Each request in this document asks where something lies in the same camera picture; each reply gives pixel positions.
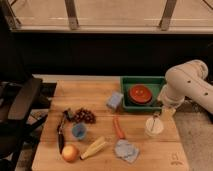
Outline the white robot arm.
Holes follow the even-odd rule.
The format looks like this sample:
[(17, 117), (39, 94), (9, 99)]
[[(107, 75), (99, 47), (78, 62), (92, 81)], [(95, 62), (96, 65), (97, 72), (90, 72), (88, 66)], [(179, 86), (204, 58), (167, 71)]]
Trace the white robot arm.
[(207, 76), (208, 66), (202, 60), (173, 66), (165, 73), (158, 100), (164, 107), (178, 108), (188, 97), (213, 116), (213, 85), (205, 81)]

